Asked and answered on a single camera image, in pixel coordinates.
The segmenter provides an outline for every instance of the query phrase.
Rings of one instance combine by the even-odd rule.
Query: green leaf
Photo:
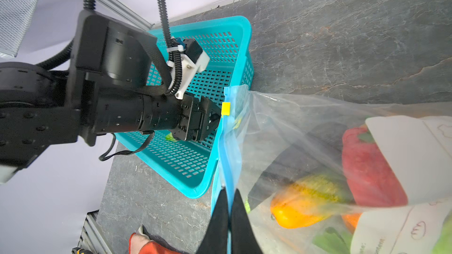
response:
[[[165,137],[165,139],[168,140],[168,141],[176,141],[176,139],[173,137],[173,134],[172,134],[172,133],[169,133],[169,134]]]
[[[312,243],[330,254],[350,254],[352,235],[348,232],[339,234],[335,228],[329,227],[323,234],[316,235]]]
[[[452,253],[452,212],[444,220],[441,235],[432,249],[432,254]]]
[[[375,140],[373,139],[373,136],[371,135],[370,132],[361,133],[358,135],[358,138],[364,141],[365,143],[375,143]]]

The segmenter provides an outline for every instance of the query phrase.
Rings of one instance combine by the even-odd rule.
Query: paper label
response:
[[[375,117],[366,125],[411,206],[364,212],[350,253],[429,254],[452,209],[437,200],[452,197],[452,118]]]
[[[429,254],[451,209],[452,201],[443,200],[364,212],[350,254]]]
[[[410,205],[452,196],[452,117],[366,120]]]

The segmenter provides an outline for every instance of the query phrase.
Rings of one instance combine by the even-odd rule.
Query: yellow bell pepper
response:
[[[276,193],[270,210],[278,224],[287,229],[311,226],[332,214],[316,213],[319,206],[343,202],[339,184],[326,175],[309,175]]]

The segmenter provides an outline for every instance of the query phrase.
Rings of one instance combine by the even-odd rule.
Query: orange fabric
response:
[[[140,250],[139,254],[180,254],[179,252],[174,252],[166,249],[155,241],[147,243]]]
[[[154,240],[133,233],[129,239],[129,254],[180,254],[161,246]]]

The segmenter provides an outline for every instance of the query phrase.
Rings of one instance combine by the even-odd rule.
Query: screw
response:
[[[34,114],[31,113],[31,112],[26,112],[26,113],[24,114],[24,118],[26,118],[26,119],[31,119],[31,118],[33,118],[33,117],[34,117]]]

